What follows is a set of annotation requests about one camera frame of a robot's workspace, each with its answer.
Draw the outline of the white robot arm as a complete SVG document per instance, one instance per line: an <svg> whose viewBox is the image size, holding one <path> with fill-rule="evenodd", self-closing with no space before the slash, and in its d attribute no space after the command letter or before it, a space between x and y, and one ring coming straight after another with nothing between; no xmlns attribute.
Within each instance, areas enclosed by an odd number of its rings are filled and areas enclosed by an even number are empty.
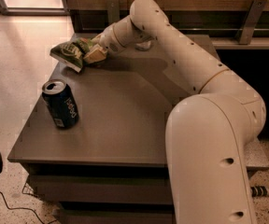
<svg viewBox="0 0 269 224"><path fill-rule="evenodd" d="M171 111L166 158L177 224L257 224L244 148L266 121L262 97L172 26L154 0L134 0L126 18L94 38L104 54L155 39L188 83Z"/></svg>

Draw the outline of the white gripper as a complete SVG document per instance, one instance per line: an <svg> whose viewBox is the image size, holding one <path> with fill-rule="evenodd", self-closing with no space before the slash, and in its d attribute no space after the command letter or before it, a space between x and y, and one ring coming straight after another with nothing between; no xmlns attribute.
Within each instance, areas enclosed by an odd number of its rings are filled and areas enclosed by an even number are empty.
<svg viewBox="0 0 269 224"><path fill-rule="evenodd" d="M117 56L122 52L122 45L117 40L112 28L106 28L101 34L95 36L92 42L96 45L91 47L83 58L87 64L101 62L106 58L107 54Z"/></svg>

